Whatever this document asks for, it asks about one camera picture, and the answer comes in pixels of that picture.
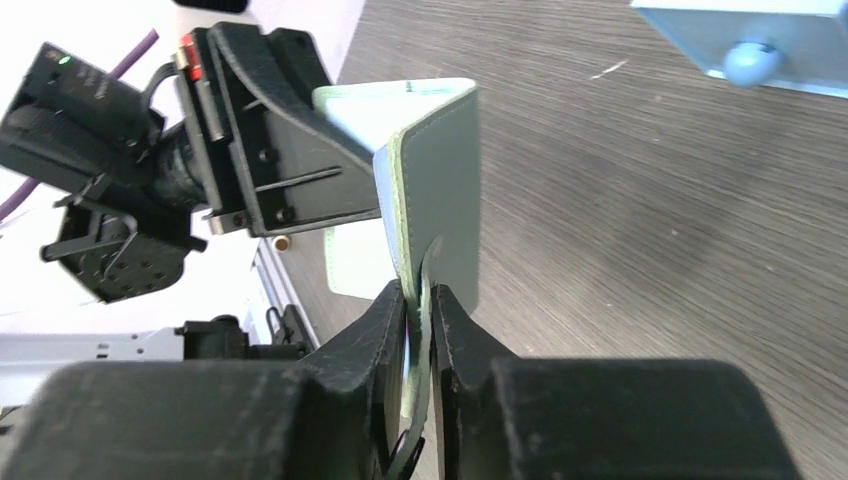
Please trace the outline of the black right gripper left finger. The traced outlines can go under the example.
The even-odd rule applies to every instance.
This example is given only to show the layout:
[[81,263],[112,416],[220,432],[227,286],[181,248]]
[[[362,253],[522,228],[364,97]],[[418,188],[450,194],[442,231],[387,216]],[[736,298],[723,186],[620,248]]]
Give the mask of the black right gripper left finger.
[[78,363],[43,384],[5,479],[398,479],[406,304],[388,283],[314,353]]

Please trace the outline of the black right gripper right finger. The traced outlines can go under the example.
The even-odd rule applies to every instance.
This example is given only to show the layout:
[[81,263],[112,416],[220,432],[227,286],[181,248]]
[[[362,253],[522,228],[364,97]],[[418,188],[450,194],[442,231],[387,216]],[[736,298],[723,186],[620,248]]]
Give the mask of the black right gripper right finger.
[[522,358],[431,297],[444,479],[796,479],[759,390],[710,359]]

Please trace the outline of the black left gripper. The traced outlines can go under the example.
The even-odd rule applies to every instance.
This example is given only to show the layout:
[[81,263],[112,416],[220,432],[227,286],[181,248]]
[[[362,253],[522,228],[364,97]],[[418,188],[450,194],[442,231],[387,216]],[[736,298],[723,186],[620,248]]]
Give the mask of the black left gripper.
[[315,108],[312,35],[220,22],[176,54],[183,132],[218,234],[273,237],[378,217],[372,155]]

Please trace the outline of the mint green card holder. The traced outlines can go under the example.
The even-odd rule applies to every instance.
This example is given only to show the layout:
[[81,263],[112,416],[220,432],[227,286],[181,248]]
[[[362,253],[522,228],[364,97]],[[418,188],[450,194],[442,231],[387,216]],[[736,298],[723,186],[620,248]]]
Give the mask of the mint green card holder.
[[454,289],[478,304],[481,142],[478,85],[468,78],[415,79],[320,87],[327,120],[373,151],[387,246],[407,309],[409,376],[403,404],[411,423],[385,478],[414,469],[427,419],[433,295]]

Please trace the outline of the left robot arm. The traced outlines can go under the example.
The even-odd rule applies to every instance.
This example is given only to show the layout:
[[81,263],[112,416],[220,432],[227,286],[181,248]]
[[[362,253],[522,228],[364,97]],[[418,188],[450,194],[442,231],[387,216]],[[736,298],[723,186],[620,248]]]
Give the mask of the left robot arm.
[[40,252],[104,303],[176,283],[217,234],[278,237],[380,214],[372,156],[312,95],[311,35],[220,22],[181,40],[144,90],[44,43],[1,122],[1,163],[64,192]]

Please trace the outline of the small beige peg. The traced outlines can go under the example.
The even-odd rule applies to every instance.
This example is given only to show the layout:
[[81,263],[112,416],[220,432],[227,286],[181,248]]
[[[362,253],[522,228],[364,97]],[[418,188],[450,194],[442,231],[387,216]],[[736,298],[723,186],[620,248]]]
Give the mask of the small beige peg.
[[288,235],[277,235],[270,240],[270,245],[277,252],[286,252],[291,248],[292,241]]

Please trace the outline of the blue three-compartment tray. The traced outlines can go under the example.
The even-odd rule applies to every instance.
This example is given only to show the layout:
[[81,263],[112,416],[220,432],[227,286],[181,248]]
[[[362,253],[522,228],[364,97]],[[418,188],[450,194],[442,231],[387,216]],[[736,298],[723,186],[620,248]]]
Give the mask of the blue three-compartment tray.
[[845,1],[633,1],[631,8],[706,75],[847,97]]

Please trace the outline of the aluminium frame rail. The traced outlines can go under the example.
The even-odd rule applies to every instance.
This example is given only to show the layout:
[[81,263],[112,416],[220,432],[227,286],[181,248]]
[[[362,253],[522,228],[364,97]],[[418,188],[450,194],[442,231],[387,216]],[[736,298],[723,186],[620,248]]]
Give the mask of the aluminium frame rail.
[[300,345],[307,352],[321,346],[285,269],[282,255],[268,239],[258,242],[251,278],[254,286],[248,320],[253,340],[261,344]]

